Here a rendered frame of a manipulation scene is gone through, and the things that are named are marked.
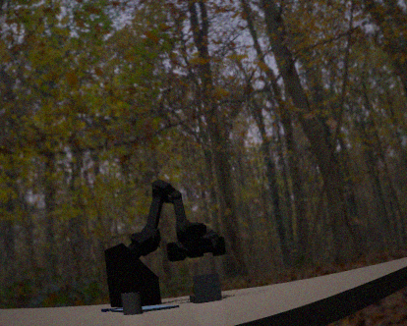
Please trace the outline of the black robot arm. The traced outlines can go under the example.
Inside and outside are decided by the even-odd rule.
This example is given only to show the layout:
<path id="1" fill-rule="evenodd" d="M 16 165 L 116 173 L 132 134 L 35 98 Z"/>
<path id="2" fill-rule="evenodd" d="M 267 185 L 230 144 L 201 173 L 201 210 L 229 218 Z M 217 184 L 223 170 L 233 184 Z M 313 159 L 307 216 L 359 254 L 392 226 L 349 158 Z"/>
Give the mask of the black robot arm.
<path id="1" fill-rule="evenodd" d="M 133 233 L 130 237 L 131 244 L 128 246 L 128 249 L 138 258 L 141 255 L 147 256 L 160 246 L 159 241 L 161 237 L 157 226 L 163 203 L 173 204 L 179 243 L 186 245 L 192 240 L 202 240 L 203 246 L 210 246 L 211 238 L 219 237 L 213 230 L 206 232 L 206 225 L 204 223 L 189 223 L 185 215 L 182 194 L 168 183 L 156 180 L 152 184 L 152 202 L 147 217 L 147 224 L 140 233 Z"/>

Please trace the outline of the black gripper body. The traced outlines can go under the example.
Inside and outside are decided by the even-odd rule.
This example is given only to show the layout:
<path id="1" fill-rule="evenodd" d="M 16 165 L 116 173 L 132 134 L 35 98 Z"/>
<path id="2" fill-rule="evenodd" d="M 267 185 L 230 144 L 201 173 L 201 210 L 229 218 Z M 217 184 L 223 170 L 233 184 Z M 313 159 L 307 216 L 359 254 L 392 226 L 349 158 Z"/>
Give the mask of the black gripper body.
<path id="1" fill-rule="evenodd" d="M 220 255 L 224 255 L 226 253 L 225 244 L 224 244 L 224 237 L 220 236 L 220 237 L 214 237 L 214 238 L 220 238 L 220 242 L 221 242 L 221 247 L 220 247 L 221 254 Z M 173 244 L 174 243 L 166 244 L 167 257 L 168 257 L 168 260 L 170 262 L 175 261 L 174 260 L 174 252 L 173 252 Z M 187 248 L 188 253 L 189 253 L 188 257 L 191 257 L 191 258 L 204 257 L 204 253 L 212 252 L 211 245 L 210 246 L 204 246 L 202 240 L 189 241 L 189 243 L 184 245 L 184 247 Z M 208 250 L 207 248 L 211 248 L 211 249 Z"/>

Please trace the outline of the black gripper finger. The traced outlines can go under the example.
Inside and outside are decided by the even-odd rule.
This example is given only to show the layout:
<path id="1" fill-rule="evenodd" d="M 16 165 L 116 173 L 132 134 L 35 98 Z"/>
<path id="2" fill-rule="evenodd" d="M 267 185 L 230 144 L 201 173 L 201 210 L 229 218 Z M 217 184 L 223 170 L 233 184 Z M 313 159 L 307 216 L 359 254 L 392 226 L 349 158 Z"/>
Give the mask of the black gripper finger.
<path id="1" fill-rule="evenodd" d="M 221 242 L 220 238 L 211 238 L 211 247 L 213 256 L 218 256 L 221 254 Z"/>
<path id="2" fill-rule="evenodd" d="M 189 255 L 187 248 L 182 243 L 174 243 L 173 252 L 175 261 L 184 260 Z"/>

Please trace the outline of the blue square mat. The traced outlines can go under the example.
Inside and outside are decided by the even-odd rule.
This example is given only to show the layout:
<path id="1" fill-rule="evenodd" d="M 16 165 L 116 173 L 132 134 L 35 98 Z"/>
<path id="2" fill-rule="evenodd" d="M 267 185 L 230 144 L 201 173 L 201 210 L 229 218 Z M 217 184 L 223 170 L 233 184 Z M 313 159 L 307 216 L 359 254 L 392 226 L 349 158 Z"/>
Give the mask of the blue square mat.
<path id="1" fill-rule="evenodd" d="M 175 307 L 179 307 L 179 305 L 153 305 L 153 306 L 143 306 L 143 312 L 148 312 L 148 311 L 157 311 L 160 309 L 170 309 L 170 308 L 175 308 Z M 119 309 L 110 309 L 111 312 L 123 312 L 123 309 L 119 308 Z"/>

